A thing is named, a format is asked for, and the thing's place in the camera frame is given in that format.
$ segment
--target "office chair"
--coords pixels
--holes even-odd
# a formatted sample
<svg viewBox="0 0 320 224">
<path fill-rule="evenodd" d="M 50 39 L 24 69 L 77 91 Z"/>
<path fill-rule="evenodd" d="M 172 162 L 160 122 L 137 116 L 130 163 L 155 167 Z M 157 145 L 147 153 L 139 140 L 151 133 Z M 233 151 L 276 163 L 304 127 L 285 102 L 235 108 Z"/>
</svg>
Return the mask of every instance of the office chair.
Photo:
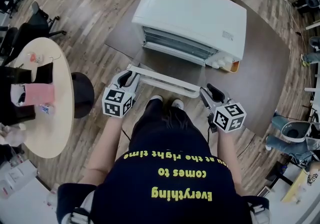
<svg viewBox="0 0 320 224">
<path fill-rule="evenodd" d="M 305 0 L 305 3 L 310 8 L 317 8 L 317 7 L 320 6 L 320 1 L 319 0 Z"/>
<path fill-rule="evenodd" d="M 314 48 L 315 52 L 320 51 L 320 37 L 319 36 L 310 37 L 309 44 L 312 48 Z"/>
<path fill-rule="evenodd" d="M 16 27 L 6 27 L 6 33 L 5 36 L 2 38 L 2 41 L 0 43 L 0 57 L 8 57 L 10 55 L 10 52 L 12 50 L 12 43 L 15 39 L 15 36 L 18 32 L 18 29 Z"/>
<path fill-rule="evenodd" d="M 20 1 L 21 0 L 0 0 L 0 13 L 9 14 L 11 19 L 13 11 L 18 11 L 17 4 Z"/>
<path fill-rule="evenodd" d="M 29 21 L 27 23 L 23 23 L 17 31 L 11 44 L 13 48 L 11 54 L 3 61 L 2 66 L 9 64 L 17 58 L 23 48 L 36 38 L 50 38 L 58 34 L 67 34 L 65 30 L 50 33 L 55 21 L 60 19 L 59 16 L 54 17 L 54 19 L 50 19 L 49 15 L 39 8 L 37 2 L 33 2 L 31 7 L 33 15 Z"/>
</svg>

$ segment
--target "black chair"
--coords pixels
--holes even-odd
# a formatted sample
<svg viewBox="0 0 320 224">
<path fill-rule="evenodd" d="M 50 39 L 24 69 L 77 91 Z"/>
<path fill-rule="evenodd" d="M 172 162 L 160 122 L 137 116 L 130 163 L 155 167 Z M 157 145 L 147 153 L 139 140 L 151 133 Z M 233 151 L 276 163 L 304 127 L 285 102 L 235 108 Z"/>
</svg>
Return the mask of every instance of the black chair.
<svg viewBox="0 0 320 224">
<path fill-rule="evenodd" d="M 18 32 L 16 27 L 7 28 L 5 36 L 3 37 L 0 44 L 0 57 L 7 58 L 12 50 L 12 43 L 15 39 L 15 36 Z"/>
<path fill-rule="evenodd" d="M 18 11 L 17 4 L 20 1 L 21 0 L 0 0 L 0 13 L 9 14 L 11 19 L 13 11 Z"/>
<path fill-rule="evenodd" d="M 39 8 L 37 2 L 34 2 L 31 7 L 33 15 L 29 21 L 27 23 L 23 23 L 17 31 L 11 43 L 13 48 L 11 54 L 3 61 L 2 66 L 9 64 L 17 58 L 22 49 L 36 38 L 50 38 L 58 34 L 67 34 L 65 30 L 50 33 L 55 21 L 60 19 L 59 16 L 54 17 L 54 19 L 50 19 L 49 15 Z"/>
</svg>

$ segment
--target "white shoe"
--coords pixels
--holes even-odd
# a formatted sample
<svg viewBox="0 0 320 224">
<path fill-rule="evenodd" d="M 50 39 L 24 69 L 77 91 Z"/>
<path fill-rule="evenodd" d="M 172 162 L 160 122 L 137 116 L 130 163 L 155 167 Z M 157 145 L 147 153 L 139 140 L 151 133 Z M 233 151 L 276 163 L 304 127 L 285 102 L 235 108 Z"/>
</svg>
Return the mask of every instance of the white shoe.
<svg viewBox="0 0 320 224">
<path fill-rule="evenodd" d="M 267 137 L 265 138 L 265 149 L 268 150 L 268 151 L 270 151 L 270 150 L 272 150 L 272 147 L 267 146 L 267 139 L 268 139 L 268 137 L 269 137 L 269 136 L 267 136 Z"/>
<path fill-rule="evenodd" d="M 151 99 L 149 99 L 149 101 L 152 101 L 152 100 L 155 100 L 155 99 L 158 99 L 158 100 L 160 100 L 162 102 L 164 101 L 164 99 L 160 95 L 153 95 L 151 97 Z"/>
<path fill-rule="evenodd" d="M 171 104 L 171 107 L 173 108 L 178 108 L 178 109 L 181 109 L 181 110 L 184 110 L 184 103 L 182 100 L 180 99 L 175 99 L 172 104 Z"/>
</svg>

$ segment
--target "black stool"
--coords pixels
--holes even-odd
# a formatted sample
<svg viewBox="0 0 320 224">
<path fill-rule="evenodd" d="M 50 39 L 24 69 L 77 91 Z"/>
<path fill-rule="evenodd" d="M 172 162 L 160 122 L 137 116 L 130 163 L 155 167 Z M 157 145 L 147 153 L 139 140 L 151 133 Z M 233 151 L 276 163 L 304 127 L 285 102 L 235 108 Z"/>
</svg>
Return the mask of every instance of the black stool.
<svg viewBox="0 0 320 224">
<path fill-rule="evenodd" d="M 94 106 L 95 91 L 89 78 L 80 72 L 71 73 L 74 94 L 74 118 L 88 115 Z"/>
</svg>

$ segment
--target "cable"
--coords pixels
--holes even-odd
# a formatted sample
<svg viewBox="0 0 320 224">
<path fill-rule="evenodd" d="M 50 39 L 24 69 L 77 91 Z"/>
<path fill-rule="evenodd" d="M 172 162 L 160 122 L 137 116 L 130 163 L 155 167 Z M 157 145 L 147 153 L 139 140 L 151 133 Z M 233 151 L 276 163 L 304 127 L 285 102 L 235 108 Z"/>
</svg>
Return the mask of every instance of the cable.
<svg viewBox="0 0 320 224">
<path fill-rule="evenodd" d="M 124 135 L 128 138 L 129 141 L 131 141 L 130 137 L 126 134 L 123 128 L 121 128 L 121 131 L 124 133 Z"/>
<path fill-rule="evenodd" d="M 276 114 L 276 117 L 283 117 L 283 118 L 287 118 L 287 119 L 293 119 L 293 120 L 297 120 L 297 121 L 303 121 L 301 119 L 295 119 L 295 118 L 292 118 L 292 117 L 286 117 L 286 116 L 283 116 L 283 115 L 280 115 L 280 114 Z"/>
<path fill-rule="evenodd" d="M 208 145 L 209 145 L 209 138 L 210 138 L 210 126 L 208 127 L 208 140 L 207 140 L 207 142 L 208 142 Z"/>
<path fill-rule="evenodd" d="M 307 153 L 307 152 L 309 152 L 309 151 L 312 151 L 312 154 L 311 155 L 308 155 L 307 157 L 305 157 L 304 159 L 302 159 L 302 160 L 299 160 L 299 162 L 303 162 L 304 160 L 306 160 L 307 158 L 309 158 L 309 157 L 312 157 L 313 155 L 315 155 L 315 153 L 313 153 L 313 151 L 316 151 L 316 150 L 318 150 L 318 148 L 320 148 L 320 145 L 316 148 L 316 149 L 313 149 L 313 150 L 307 150 L 306 152 L 304 152 L 304 153 L 295 153 L 295 154 L 293 154 L 293 153 L 289 153 L 288 154 L 288 156 L 290 156 L 290 155 L 292 155 L 293 157 L 294 157 L 294 159 L 295 159 L 295 162 L 298 164 L 298 161 L 297 161 L 297 157 L 296 157 L 296 155 L 297 154 L 299 154 L 299 155 L 303 155 L 303 154 L 305 154 L 305 153 Z"/>
<path fill-rule="evenodd" d="M 246 151 L 246 149 L 249 147 L 249 145 L 251 144 L 251 142 L 254 140 L 255 136 L 256 136 L 256 135 L 253 135 L 253 137 L 252 137 L 251 141 L 249 142 L 249 144 L 245 147 L 245 149 L 244 149 L 236 158 L 240 157 L 240 156 L 242 155 L 242 153 Z"/>
</svg>

